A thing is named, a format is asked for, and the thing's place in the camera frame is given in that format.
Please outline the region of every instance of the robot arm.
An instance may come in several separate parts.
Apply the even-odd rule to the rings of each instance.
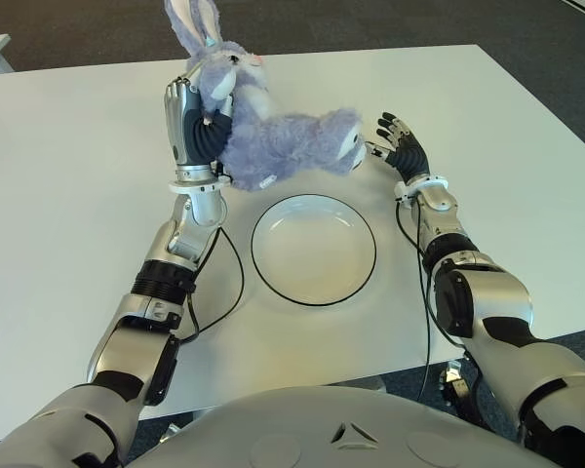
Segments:
[[[199,70],[167,88],[165,108],[177,164],[172,217],[159,229],[130,293],[124,295],[91,359],[88,383],[67,390],[0,443],[0,466],[123,465],[144,406],[169,388],[183,303],[199,262],[226,217],[213,170],[231,132],[231,97],[205,122],[195,86]]]
[[[370,149],[402,174],[397,201],[411,207],[414,221],[420,216],[419,247],[440,326],[461,338],[525,447],[562,466],[585,466],[585,362],[531,334],[525,286],[475,247],[447,182],[430,174],[410,129],[391,114],[383,117],[385,130],[377,133],[393,148]]]

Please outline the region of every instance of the white plate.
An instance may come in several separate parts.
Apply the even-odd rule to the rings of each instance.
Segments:
[[[369,280],[376,249],[369,225],[351,207],[322,195],[298,195],[258,220],[252,257],[260,278],[281,297],[331,305]]]

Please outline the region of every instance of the bunny head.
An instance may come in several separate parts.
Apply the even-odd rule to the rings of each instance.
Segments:
[[[188,69],[201,66],[199,89],[207,112],[219,108],[235,86],[266,88],[262,59],[221,38],[212,0],[165,0],[165,11],[177,39],[190,54]]]

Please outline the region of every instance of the black joint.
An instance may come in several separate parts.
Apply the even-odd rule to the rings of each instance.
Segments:
[[[104,387],[112,390],[126,402],[135,399],[143,388],[140,378],[131,373],[118,372],[116,370],[103,370],[96,375],[90,385]]]
[[[518,348],[543,342],[531,334],[526,320],[517,317],[489,317],[484,319],[484,327],[492,338]]]
[[[427,274],[430,274],[436,263],[442,258],[461,251],[478,252],[479,249],[466,236],[457,233],[444,234],[435,238],[427,246],[425,255],[422,258],[422,266],[424,266]]]
[[[167,391],[174,376],[177,364],[177,351],[180,341],[174,336],[170,336],[167,344],[161,353],[158,366],[152,377],[147,394],[145,395],[145,404],[155,407],[167,396]]]
[[[149,295],[182,305],[195,292],[195,274],[188,268],[160,260],[147,260],[136,275],[133,294]]]
[[[438,323],[448,334],[472,337],[472,292],[459,270],[439,271],[436,275],[436,309]]]

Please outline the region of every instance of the black cable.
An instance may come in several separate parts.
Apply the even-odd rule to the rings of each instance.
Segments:
[[[408,241],[412,244],[412,246],[418,251],[418,254],[420,256],[423,256],[424,255],[424,252],[420,248],[420,244],[417,245],[415,243],[415,241],[406,232],[405,228],[403,227],[403,224],[401,223],[401,217],[399,215],[399,208],[400,207],[401,207],[401,202],[397,202],[397,210],[395,212],[395,215],[396,215],[396,218],[397,218],[397,224],[399,225],[399,229],[401,230],[401,233],[405,236],[405,238],[408,239]],[[418,206],[418,214],[420,215],[420,207],[419,206]],[[431,308],[431,305],[429,303],[429,289],[430,288],[431,288],[431,276],[428,276],[427,277],[427,294],[423,297],[423,301],[424,301],[424,305],[425,305],[425,310],[431,316],[431,320],[433,321],[433,323],[436,326],[436,328],[438,329],[438,331],[442,334],[442,336],[450,344],[452,344],[453,346],[455,346],[457,348],[465,349],[465,346],[463,344],[457,343],[455,340],[453,340],[450,337],[450,335],[445,331],[445,329],[443,329],[440,326],[440,323],[438,322],[438,319],[437,319],[436,315],[433,313],[433,309]]]
[[[195,341],[201,333],[205,332],[206,330],[208,330],[211,327],[218,324],[221,320],[225,319],[228,315],[230,315],[234,311],[234,309],[236,309],[236,306],[238,305],[238,303],[241,301],[241,298],[243,297],[243,292],[245,291],[245,269],[243,268],[243,260],[241,260],[241,256],[239,255],[238,250],[236,249],[236,246],[234,245],[234,243],[232,242],[230,237],[227,235],[227,232],[225,232],[225,229],[223,229],[222,227],[219,227],[217,229],[216,235],[213,239],[213,243],[211,244],[209,251],[206,253],[204,260],[200,264],[200,267],[198,268],[197,273],[201,272],[203,265],[206,264],[206,261],[209,259],[211,253],[213,252],[213,249],[215,248],[219,232],[221,232],[223,234],[223,237],[225,237],[225,239],[227,239],[227,242],[229,243],[230,247],[232,248],[232,251],[236,255],[236,260],[238,261],[238,266],[239,266],[239,269],[241,270],[241,289],[239,290],[238,296],[236,297],[234,304],[232,304],[232,306],[227,310],[227,312],[225,312],[218,319],[207,324],[203,328],[200,328],[200,326],[199,326],[199,322],[197,320],[197,317],[195,315],[195,310],[193,308],[192,297],[189,297],[187,300],[188,313],[191,317],[191,321],[193,323],[193,327],[195,328],[195,332],[193,334],[191,334],[190,336],[187,336],[185,339],[181,340],[180,345]]]
[[[227,232],[225,232],[225,229],[223,229],[222,227],[220,229],[221,229],[221,232],[223,233],[223,237],[225,237],[225,239],[227,239],[227,242],[229,243],[230,247],[232,248],[232,251],[234,251],[234,254],[236,255],[236,260],[238,261],[238,267],[241,270],[241,289],[238,292],[238,296],[236,297],[234,304],[232,304],[232,306],[228,309],[228,311],[225,312],[223,315],[221,315],[215,321],[213,321],[213,322],[207,324],[205,327],[203,327],[201,329],[201,332],[205,332],[209,328],[218,324],[221,320],[226,318],[228,315],[230,315],[234,311],[234,309],[236,308],[238,303],[241,301],[241,297],[243,297],[243,292],[245,291],[245,269],[243,268],[243,260],[241,260],[241,256],[239,255],[238,251],[236,250],[236,246],[234,245],[234,243],[232,242],[230,237],[227,235]]]
[[[204,259],[202,259],[202,262],[199,264],[199,266],[197,267],[197,270],[195,270],[195,278],[193,278],[194,280],[197,279],[197,277],[199,276],[199,274],[202,272],[202,270],[204,269],[204,266],[206,266],[206,262],[209,260],[209,258],[211,257],[211,255],[213,254],[213,250],[216,247],[216,242],[218,241],[218,236],[221,233],[221,228],[219,227],[216,230],[216,233],[214,234],[214,239],[211,243],[210,248],[208,249],[208,251],[206,252],[206,255],[204,256]]]
[[[399,229],[401,229],[401,233],[408,240],[408,242],[411,244],[411,246],[414,247],[418,251],[418,254],[424,255],[424,252],[420,248],[420,244],[417,245],[413,241],[413,239],[410,237],[410,234],[408,234],[407,231],[405,230],[405,228],[403,227],[403,224],[401,223],[400,208],[401,208],[401,202],[397,202],[397,210],[395,211],[395,217],[397,218],[397,224],[399,226]]]
[[[420,293],[422,294],[422,302],[425,305],[425,321],[427,325],[427,358],[425,360],[425,374],[422,377],[422,383],[420,384],[420,390],[418,390],[418,396],[416,397],[416,401],[420,401],[420,397],[422,397],[422,392],[425,389],[425,385],[427,384],[427,378],[429,377],[429,360],[431,359],[431,326],[429,325],[429,310],[427,309],[427,304],[429,303],[427,298],[429,294],[429,289],[431,287],[431,283],[427,283],[427,291],[425,291],[424,285],[422,283],[422,265],[420,263],[420,207],[418,207],[418,223],[416,226],[416,260],[418,263],[418,281],[420,282]]]
[[[193,328],[195,329],[195,332],[193,334],[191,334],[190,336],[187,336],[185,339],[181,339],[179,344],[180,346],[182,344],[186,344],[186,343],[190,343],[192,341],[195,341],[198,337],[199,337],[199,322],[197,321],[197,316],[195,315],[195,309],[193,308],[193,298],[189,297],[188,300],[186,301],[186,305],[188,306],[188,314],[191,317],[191,322],[193,323]]]

